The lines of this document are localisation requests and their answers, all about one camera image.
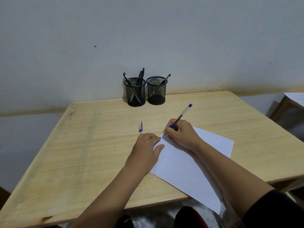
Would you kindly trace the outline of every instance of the paper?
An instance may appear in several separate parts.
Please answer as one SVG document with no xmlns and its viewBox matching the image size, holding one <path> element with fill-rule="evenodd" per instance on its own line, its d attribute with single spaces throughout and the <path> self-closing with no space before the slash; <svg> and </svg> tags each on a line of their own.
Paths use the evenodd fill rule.
<svg viewBox="0 0 304 228">
<path fill-rule="evenodd" d="M 296 103 L 298 103 L 304 107 L 304 94 L 302 94 L 302 93 L 285 93 L 285 95 L 289 99 L 295 101 Z"/>
<path fill-rule="evenodd" d="M 234 141 L 196 127 L 194 130 L 205 142 L 230 158 Z M 160 144 L 165 148 L 151 173 L 219 214 L 222 191 L 200 159 L 168 135 L 157 143 Z"/>
</svg>

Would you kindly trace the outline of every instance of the person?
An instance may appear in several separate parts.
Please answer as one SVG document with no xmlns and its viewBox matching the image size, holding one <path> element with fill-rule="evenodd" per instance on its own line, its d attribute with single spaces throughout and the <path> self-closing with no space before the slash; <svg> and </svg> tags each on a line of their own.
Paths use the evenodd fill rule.
<svg viewBox="0 0 304 228">
<path fill-rule="evenodd" d="M 193 151 L 204 163 L 223 191 L 225 199 L 248 227 L 303 227 L 304 210 L 285 194 L 276 191 L 251 172 L 204 142 L 192 125 L 179 120 L 174 129 L 165 132 L 180 145 Z M 164 145 L 155 134 L 140 134 L 121 171 L 104 191 L 72 223 L 71 228 L 119 227 L 126 217 L 123 209 L 143 177 L 158 161 Z M 132 227 L 132 222 L 123 225 Z M 199 214 L 191 208 L 182 208 L 174 227 L 207 227 Z"/>
</svg>

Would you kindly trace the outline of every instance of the sleeve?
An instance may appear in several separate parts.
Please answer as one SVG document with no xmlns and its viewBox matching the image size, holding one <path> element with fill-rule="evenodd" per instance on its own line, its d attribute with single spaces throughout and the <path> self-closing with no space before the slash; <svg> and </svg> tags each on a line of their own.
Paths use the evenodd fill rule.
<svg viewBox="0 0 304 228">
<path fill-rule="evenodd" d="M 246 212 L 243 222 L 249 227 L 302 227 L 304 209 L 287 195 L 272 190 Z"/>
</svg>

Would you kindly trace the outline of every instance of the hand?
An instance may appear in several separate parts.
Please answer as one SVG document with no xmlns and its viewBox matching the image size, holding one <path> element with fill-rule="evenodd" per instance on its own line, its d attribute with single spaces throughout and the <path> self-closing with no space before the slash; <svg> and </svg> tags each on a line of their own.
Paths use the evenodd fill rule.
<svg viewBox="0 0 304 228">
<path fill-rule="evenodd" d="M 165 127 L 165 132 L 173 138 L 178 144 L 195 152 L 198 144 L 203 141 L 193 129 L 190 122 L 186 120 L 179 120 L 174 129 L 169 126 L 175 122 L 176 119 L 171 119 Z"/>
<path fill-rule="evenodd" d="M 140 134 L 133 146 L 125 166 L 135 168 L 136 171 L 146 175 L 158 161 L 159 154 L 165 145 L 158 145 L 153 151 L 154 145 L 160 141 L 153 133 Z"/>
</svg>

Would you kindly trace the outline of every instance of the black mesh pen holder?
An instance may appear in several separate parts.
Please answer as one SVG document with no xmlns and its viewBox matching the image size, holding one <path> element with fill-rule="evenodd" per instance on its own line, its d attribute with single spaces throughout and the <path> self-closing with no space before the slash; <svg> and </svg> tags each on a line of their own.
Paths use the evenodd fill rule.
<svg viewBox="0 0 304 228">
<path fill-rule="evenodd" d="M 145 85 L 146 81 L 142 80 L 142 85 L 136 86 L 137 77 L 129 78 L 132 86 L 130 86 L 127 81 L 124 82 L 126 86 L 126 92 L 127 92 L 127 101 L 128 105 L 132 107 L 139 107 L 146 103 L 145 99 Z"/>
<path fill-rule="evenodd" d="M 147 79 L 148 103 L 152 105 L 161 105 L 166 101 L 166 84 L 168 80 L 164 77 L 154 76 Z"/>
</svg>

